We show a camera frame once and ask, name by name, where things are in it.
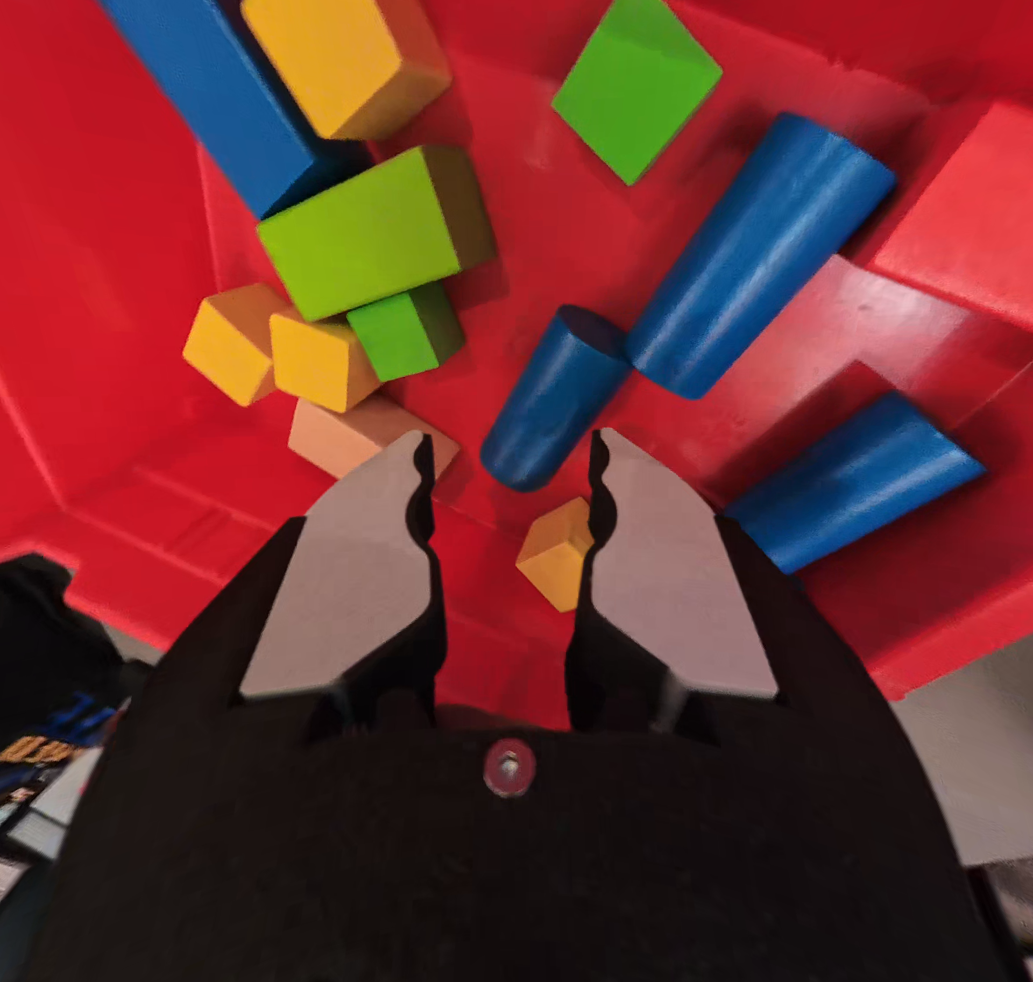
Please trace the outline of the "long green wooden block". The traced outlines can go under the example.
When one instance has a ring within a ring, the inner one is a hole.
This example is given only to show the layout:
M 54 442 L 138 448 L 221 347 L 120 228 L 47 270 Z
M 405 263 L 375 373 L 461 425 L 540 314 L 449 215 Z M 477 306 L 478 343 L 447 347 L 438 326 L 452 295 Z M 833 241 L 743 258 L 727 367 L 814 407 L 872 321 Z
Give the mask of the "long green wooden block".
M 497 255 L 473 165 L 458 147 L 414 147 L 256 226 L 303 319 L 320 321 Z

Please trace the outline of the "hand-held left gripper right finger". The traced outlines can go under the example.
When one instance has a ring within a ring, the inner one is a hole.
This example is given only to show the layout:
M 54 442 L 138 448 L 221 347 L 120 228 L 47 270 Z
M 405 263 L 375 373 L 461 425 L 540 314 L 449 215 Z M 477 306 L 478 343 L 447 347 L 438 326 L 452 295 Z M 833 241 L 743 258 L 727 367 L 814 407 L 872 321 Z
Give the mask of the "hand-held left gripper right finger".
M 571 705 L 623 690 L 772 701 L 778 684 L 722 539 L 689 483 L 617 430 L 592 433 L 587 555 L 565 658 Z

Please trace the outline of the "red plastic bin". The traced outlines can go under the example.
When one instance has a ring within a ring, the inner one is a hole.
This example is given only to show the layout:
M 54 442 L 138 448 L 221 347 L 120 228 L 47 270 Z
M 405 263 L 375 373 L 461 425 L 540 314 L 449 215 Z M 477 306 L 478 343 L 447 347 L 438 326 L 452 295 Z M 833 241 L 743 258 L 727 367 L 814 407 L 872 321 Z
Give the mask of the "red plastic bin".
M 1031 106 L 1031 0 L 667 0 L 724 74 L 631 187 L 550 107 L 612 0 L 421 1 L 455 83 L 376 154 L 465 147 L 499 250 L 450 281 L 465 349 L 392 388 L 462 448 L 441 691 L 559 723 L 569 617 L 513 559 L 587 442 L 533 495 L 478 460 L 549 318 L 630 326 L 780 110 L 897 173 L 932 110 Z M 2 0 L 2 559 L 73 570 L 75 607 L 161 650 L 328 481 L 289 397 L 239 407 L 182 359 L 200 302 L 252 282 L 277 282 L 255 219 L 97 1 Z M 896 699 L 1031 632 L 1031 331 L 833 260 L 702 400 L 634 375 L 599 422 L 722 504 L 888 388 L 988 468 L 802 576 Z

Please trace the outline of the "yellow wooden cube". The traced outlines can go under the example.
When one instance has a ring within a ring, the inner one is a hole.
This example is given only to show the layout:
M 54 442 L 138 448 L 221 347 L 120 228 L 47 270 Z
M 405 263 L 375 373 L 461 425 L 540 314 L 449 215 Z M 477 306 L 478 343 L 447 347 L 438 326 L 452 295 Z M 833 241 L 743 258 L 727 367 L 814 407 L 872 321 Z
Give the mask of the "yellow wooden cube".
M 273 376 L 277 390 L 344 413 L 376 393 L 382 381 L 345 322 L 309 322 L 296 309 L 270 317 Z

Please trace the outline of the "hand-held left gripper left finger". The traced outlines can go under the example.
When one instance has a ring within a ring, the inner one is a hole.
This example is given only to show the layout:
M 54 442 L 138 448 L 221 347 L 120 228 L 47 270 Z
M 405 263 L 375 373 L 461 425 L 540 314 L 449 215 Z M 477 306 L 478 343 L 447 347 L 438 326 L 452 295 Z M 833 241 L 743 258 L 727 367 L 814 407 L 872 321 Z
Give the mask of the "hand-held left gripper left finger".
M 447 631 L 431 495 L 432 439 L 409 431 L 312 505 L 239 686 L 248 700 L 395 688 L 432 705 Z

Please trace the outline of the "green wooden cube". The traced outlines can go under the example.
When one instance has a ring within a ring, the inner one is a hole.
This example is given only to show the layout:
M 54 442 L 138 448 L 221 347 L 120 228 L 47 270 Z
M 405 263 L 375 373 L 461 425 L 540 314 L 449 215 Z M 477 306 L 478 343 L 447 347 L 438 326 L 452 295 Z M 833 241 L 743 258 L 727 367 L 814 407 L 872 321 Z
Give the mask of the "green wooden cube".
M 722 76 L 720 63 L 665 0 L 613 0 L 551 108 L 630 187 Z

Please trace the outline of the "blue wooden cylinder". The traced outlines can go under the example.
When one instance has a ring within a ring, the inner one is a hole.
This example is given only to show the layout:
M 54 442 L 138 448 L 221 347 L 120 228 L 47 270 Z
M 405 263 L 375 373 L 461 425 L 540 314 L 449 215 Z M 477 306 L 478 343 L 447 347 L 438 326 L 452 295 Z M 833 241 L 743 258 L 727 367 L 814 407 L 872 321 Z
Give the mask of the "blue wooden cylinder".
M 706 395 L 896 184 L 855 142 L 780 113 L 643 308 L 630 365 Z
M 487 432 L 486 472 L 518 493 L 545 487 L 628 378 L 626 339 L 609 319 L 562 304 Z
M 723 514 L 794 574 L 987 475 L 904 395 L 880 395 Z

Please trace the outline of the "natural wooden block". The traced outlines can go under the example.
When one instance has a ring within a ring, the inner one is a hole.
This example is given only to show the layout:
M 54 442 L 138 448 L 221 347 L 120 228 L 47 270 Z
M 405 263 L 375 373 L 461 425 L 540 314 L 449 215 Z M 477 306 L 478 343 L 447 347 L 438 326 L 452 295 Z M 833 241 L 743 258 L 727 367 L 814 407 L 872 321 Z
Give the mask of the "natural wooden block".
M 441 476 L 459 453 L 458 442 L 380 393 L 367 395 L 345 412 L 299 399 L 287 446 L 341 479 L 410 432 L 432 438 L 435 476 Z

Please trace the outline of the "small green wooden block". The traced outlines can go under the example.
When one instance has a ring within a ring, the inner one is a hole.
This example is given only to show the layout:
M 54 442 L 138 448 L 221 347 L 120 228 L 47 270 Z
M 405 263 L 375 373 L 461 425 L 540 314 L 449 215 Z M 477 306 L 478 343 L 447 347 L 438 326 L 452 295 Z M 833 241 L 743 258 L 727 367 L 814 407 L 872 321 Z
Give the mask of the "small green wooden block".
M 362 305 L 345 318 L 381 383 L 437 369 L 466 344 L 440 280 Z

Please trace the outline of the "red wooden block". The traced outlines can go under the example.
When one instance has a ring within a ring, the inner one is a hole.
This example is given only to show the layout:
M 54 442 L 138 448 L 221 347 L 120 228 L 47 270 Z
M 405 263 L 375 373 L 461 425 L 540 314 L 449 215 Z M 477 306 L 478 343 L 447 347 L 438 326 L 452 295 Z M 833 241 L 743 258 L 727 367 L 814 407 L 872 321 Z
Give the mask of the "red wooden block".
M 898 147 L 897 189 L 852 245 L 858 266 L 1032 330 L 1032 110 L 932 110 Z

